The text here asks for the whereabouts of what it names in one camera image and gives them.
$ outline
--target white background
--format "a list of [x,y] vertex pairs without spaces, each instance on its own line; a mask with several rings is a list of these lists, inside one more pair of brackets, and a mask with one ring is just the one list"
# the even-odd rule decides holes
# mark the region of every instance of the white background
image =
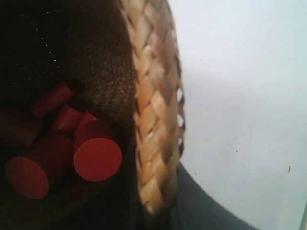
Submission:
[[247,223],[298,230],[307,199],[307,0],[169,2],[187,102],[183,164]]

